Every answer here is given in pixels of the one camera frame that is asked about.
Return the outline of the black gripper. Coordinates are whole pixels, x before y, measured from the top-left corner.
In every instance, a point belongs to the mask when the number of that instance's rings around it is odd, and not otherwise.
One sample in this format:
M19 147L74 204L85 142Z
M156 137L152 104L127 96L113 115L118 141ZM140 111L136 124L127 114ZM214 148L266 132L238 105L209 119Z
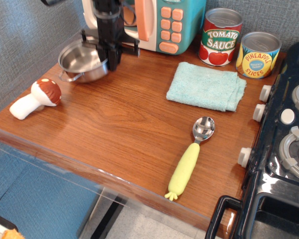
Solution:
M85 14L84 18L88 28L81 30L82 40L96 45L100 61L108 60L110 71L116 71L122 53L140 55L139 41L125 33L120 16L97 19Z

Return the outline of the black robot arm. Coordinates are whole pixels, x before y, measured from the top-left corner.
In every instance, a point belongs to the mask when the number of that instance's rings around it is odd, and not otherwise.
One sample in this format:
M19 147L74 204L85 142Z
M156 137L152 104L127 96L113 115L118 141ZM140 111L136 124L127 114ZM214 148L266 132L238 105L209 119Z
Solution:
M125 32L123 0L83 0L88 30L82 37L94 38L100 60L108 61L110 71L116 71L123 53L139 56L139 40Z

